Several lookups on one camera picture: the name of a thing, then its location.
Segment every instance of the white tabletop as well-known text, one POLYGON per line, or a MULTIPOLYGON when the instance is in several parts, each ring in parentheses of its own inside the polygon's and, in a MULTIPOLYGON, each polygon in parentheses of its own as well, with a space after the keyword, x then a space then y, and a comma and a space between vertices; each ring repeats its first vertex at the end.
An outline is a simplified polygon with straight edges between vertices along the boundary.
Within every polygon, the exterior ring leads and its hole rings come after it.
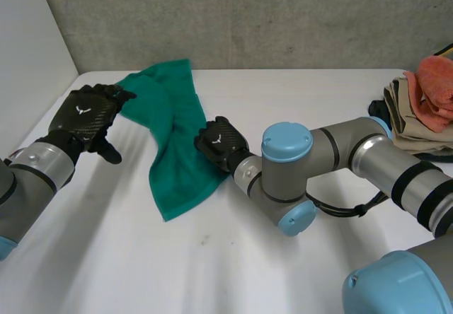
MULTIPOLYGON (((128 73, 87 73, 69 90, 115 83, 128 73)), ((313 129, 366 115, 401 74, 211 70, 194 71, 193 78, 207 118, 228 117, 260 153, 269 125, 286 120, 313 129)), ((47 133, 63 100, 24 145, 47 133)), ((123 162, 82 155, 72 182, 0 264, 2 314, 342 313, 341 286, 351 271, 432 239, 391 201, 361 219, 319 214, 305 232, 286 238, 231 178, 164 223, 149 189, 157 147, 148 129, 119 116, 108 139, 123 162)), ((346 170, 311 179, 308 190, 348 207, 377 192, 346 170)))

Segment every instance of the teal towel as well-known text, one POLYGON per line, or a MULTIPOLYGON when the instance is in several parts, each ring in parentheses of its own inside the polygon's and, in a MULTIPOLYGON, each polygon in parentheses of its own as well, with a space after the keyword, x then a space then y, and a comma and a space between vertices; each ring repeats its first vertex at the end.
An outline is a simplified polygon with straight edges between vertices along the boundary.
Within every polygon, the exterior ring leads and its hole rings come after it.
POLYGON ((205 114, 193 86, 187 59, 153 65, 118 82, 137 94, 121 114, 147 127, 159 150, 149 171, 149 185, 165 221, 209 197, 226 175, 194 145, 205 114))

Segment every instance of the logo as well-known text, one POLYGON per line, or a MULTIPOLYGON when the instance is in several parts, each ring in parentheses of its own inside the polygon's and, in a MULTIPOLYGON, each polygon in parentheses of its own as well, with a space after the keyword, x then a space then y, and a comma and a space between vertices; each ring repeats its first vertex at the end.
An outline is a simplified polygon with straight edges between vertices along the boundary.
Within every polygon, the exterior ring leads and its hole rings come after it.
POLYGON ((77 106, 76 106, 76 110, 77 110, 77 112, 79 113, 79 115, 82 115, 83 113, 90 111, 91 108, 86 109, 86 110, 82 110, 82 109, 79 109, 79 106, 77 105, 77 106))
POLYGON ((219 138, 216 141, 213 141, 212 144, 221 143, 222 134, 219 134, 219 138))

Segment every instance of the robotic arm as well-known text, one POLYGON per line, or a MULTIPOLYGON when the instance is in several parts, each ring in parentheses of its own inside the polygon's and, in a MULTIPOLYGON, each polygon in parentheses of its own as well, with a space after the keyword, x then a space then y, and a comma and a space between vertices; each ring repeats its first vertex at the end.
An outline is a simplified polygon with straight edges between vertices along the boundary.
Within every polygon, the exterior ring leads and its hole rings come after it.
POLYGON ((130 98, 135 94, 119 86, 97 84, 72 91, 47 136, 0 161, 0 260, 71 180, 81 153, 96 152, 110 163, 121 162, 121 155, 105 136, 130 98))
MULTIPOLYGON (((195 147, 231 173, 287 236, 305 230, 317 207, 326 210, 306 192, 309 178, 343 168, 366 178, 436 240, 392 252, 351 273, 343 284, 345 313, 453 313, 453 180, 435 165, 396 148, 389 137, 385 123, 373 117, 311 131, 283 122, 266 129, 259 157, 250 153, 247 141, 226 118, 217 117, 200 130, 195 147)), ((349 210, 362 216, 379 202, 349 210)))

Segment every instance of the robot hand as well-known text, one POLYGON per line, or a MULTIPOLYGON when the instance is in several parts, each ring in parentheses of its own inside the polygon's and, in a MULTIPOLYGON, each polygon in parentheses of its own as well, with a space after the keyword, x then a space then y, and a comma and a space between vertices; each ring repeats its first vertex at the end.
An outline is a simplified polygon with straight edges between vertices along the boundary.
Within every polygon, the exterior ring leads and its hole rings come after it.
POLYGON ((200 129, 194 138, 194 145, 220 170, 231 174, 240 162, 252 155, 246 139, 222 116, 206 122, 206 128, 200 129))
POLYGON ((107 162, 118 164, 121 155, 105 137, 122 106, 136 97, 116 85, 96 84, 72 91, 50 123, 49 134, 38 141, 66 146, 71 157, 96 152, 107 162))

